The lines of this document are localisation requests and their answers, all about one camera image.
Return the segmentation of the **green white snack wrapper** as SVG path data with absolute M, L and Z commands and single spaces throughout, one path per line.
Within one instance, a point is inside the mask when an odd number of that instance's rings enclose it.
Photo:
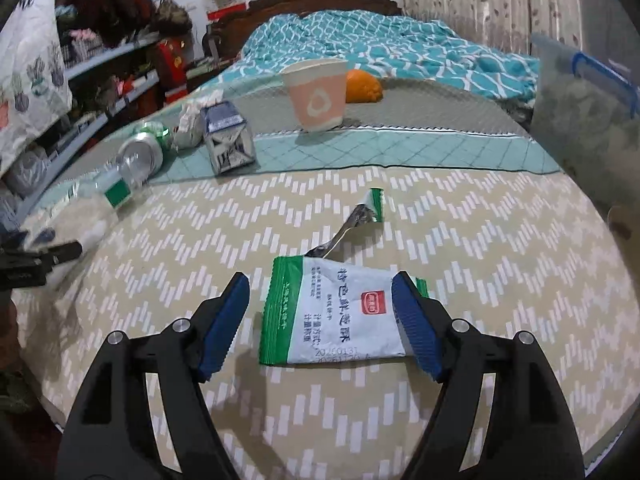
M 395 359 L 412 350 L 392 298 L 390 270 L 305 256 L 273 260 L 262 309 L 262 365 Z

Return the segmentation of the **crushed green soda can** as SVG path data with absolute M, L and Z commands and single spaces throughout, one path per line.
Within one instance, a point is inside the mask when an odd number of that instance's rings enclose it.
M 134 127 L 117 152 L 120 174 L 135 188 L 140 188 L 162 168 L 170 137 L 170 130 L 161 122 L 142 122 Z

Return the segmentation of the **white cactus print fabric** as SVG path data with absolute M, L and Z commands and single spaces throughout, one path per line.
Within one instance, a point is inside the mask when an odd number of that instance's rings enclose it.
M 72 108 L 55 0 L 18 0 L 1 29 L 1 171 Z

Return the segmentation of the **beige chevron bed blanket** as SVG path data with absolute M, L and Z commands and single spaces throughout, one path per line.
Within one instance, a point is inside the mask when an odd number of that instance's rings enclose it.
M 60 479 L 580 479 L 639 401 L 639 300 L 534 140 L 258 136 L 298 169 L 111 166 L 14 289 Z

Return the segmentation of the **crumpled white paper wrapper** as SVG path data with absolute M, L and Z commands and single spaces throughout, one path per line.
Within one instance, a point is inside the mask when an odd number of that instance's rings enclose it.
M 221 103 L 223 98 L 222 90 L 214 90 L 208 96 L 185 102 L 181 109 L 178 126 L 171 135 L 170 148 L 176 152 L 196 148 L 202 142 L 205 132 L 204 110 Z

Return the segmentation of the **blue white milk carton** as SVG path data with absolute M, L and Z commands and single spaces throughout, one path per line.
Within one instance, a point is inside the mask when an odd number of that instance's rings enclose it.
M 256 150 L 250 125 L 230 101 L 204 107 L 203 141 L 216 177 L 254 164 Z

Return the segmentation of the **red gift box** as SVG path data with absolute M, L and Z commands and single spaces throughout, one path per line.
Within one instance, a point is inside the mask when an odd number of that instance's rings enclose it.
M 160 40 L 152 52 L 153 64 L 160 80 L 164 102 L 170 104 L 188 94 L 186 62 L 177 40 Z

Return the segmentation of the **grey metal shelf unit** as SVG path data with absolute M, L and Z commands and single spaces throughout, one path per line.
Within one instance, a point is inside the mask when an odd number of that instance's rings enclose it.
M 1 29 L 18 0 L 1 0 Z M 81 131 L 113 113 L 125 80 L 137 70 L 128 54 L 139 53 L 157 40 L 152 29 L 153 0 L 55 0 L 65 76 L 72 108 L 1 171 L 1 227 L 14 228 L 27 201 L 34 197 L 51 167 L 65 167 L 70 144 Z

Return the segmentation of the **torn green wrapper strip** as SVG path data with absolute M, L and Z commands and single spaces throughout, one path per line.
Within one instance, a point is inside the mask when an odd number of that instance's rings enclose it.
M 341 241 L 349 231 L 360 228 L 360 226 L 367 226 L 368 224 L 383 223 L 384 204 L 385 197 L 382 188 L 370 188 L 364 196 L 364 199 L 352 210 L 332 238 L 328 242 L 309 249 L 305 257 L 326 258 L 326 256 L 341 244 Z

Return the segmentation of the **brown handbag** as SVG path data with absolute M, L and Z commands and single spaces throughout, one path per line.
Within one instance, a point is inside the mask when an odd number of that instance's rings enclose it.
M 193 24 L 188 11 L 175 0 L 158 0 L 152 26 L 162 36 L 177 37 L 190 32 Z

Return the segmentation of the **dark wooden headboard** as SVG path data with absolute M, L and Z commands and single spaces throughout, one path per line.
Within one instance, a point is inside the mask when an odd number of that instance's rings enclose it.
M 280 14 L 308 14 L 326 10 L 363 10 L 382 15 L 400 15 L 394 0 L 250 0 L 243 9 L 224 14 L 209 23 L 202 39 L 207 55 L 217 53 L 224 60 L 236 58 L 255 29 Z

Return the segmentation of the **pink paper cup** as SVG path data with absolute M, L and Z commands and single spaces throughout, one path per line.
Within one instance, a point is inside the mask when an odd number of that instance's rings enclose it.
M 318 132 L 340 126 L 346 108 L 347 62 L 318 58 L 294 63 L 280 71 L 300 126 Z

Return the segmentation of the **orange fruit piece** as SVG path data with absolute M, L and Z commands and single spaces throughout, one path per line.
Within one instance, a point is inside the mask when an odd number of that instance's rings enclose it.
M 383 99 L 378 78 L 364 70 L 349 70 L 346 75 L 346 103 L 376 103 Z

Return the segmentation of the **teal patterned duvet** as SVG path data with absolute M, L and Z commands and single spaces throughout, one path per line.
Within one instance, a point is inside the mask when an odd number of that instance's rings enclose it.
M 280 73 L 297 62 L 340 58 L 378 78 L 434 80 L 484 98 L 526 105 L 536 96 L 539 61 L 459 36 L 444 22 L 363 10 L 280 14 L 254 30 L 218 84 Z

